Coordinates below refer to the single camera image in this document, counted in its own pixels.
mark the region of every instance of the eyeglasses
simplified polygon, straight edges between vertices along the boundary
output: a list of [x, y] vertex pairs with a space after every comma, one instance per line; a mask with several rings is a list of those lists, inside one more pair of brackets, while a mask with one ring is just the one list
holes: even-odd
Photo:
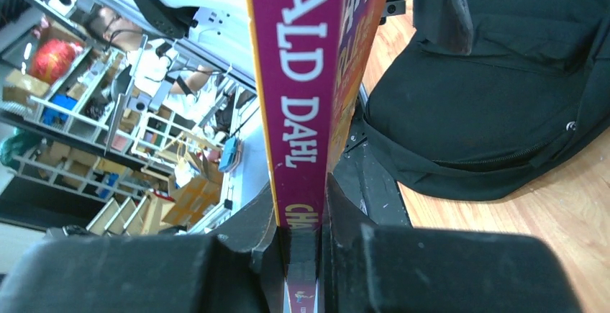
[[110, 27], [121, 18], [122, 17], [119, 14], [115, 14], [114, 17], [112, 17], [112, 19], [110, 20], [110, 23], [108, 23], [108, 25], [106, 26], [106, 29], [104, 29], [104, 34], [107, 33], [108, 30], [110, 30]]

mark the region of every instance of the wooden surface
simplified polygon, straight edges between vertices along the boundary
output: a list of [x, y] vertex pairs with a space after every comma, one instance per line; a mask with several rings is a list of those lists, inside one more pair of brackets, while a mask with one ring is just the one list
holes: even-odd
[[[407, 15], [388, 18], [377, 32], [364, 77], [369, 91], [415, 32], [411, 0], [407, 5]], [[610, 312], [610, 131], [501, 201], [445, 201], [403, 186], [401, 191], [414, 227], [510, 232], [544, 240], [559, 257], [585, 311]]]

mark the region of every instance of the book cover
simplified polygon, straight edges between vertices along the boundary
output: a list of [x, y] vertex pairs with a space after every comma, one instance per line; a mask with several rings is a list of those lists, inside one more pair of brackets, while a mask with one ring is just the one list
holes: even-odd
[[386, 0], [248, 0], [293, 313], [314, 312], [327, 172], [337, 164]]

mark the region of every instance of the green object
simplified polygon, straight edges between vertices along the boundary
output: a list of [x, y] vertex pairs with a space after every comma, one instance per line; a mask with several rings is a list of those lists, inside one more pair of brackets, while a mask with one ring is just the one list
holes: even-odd
[[11, 137], [0, 142], [0, 163], [6, 167], [19, 170], [19, 162], [13, 156], [23, 156], [26, 151], [42, 142], [42, 137], [28, 131], [15, 128]]

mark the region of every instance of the zipper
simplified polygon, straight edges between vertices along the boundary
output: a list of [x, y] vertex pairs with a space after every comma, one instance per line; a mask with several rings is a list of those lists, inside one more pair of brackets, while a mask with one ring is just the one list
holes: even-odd
[[[565, 126], [565, 130], [566, 131], [575, 131], [576, 130], [576, 122], [574, 122], [574, 121], [569, 122]], [[557, 139], [559, 136], [554, 137], [554, 138], [552, 138], [550, 140], [546, 140], [546, 141], [541, 142], [539, 144], [536, 144], [536, 145], [532, 146], [531, 148], [527, 148], [526, 150], [519, 151], [518, 153], [513, 153], [511, 155], [506, 155], [506, 156], [502, 156], [502, 157], [498, 157], [498, 158], [492, 158], [492, 159], [488, 159], [488, 160], [464, 160], [464, 161], [433, 160], [433, 162], [436, 163], [436, 164], [446, 165], [446, 166], [451, 166], [451, 165], [485, 165], [485, 164], [494, 164], [494, 163], [500, 163], [500, 162], [507, 162], [507, 161], [510, 161], [510, 160], [516, 160], [516, 159], [522, 158], [522, 157], [527, 156], [527, 155], [532, 155], [532, 154], [540, 151], [541, 149], [543, 149], [544, 147], [546, 147], [550, 143], [554, 142], [555, 139]]]

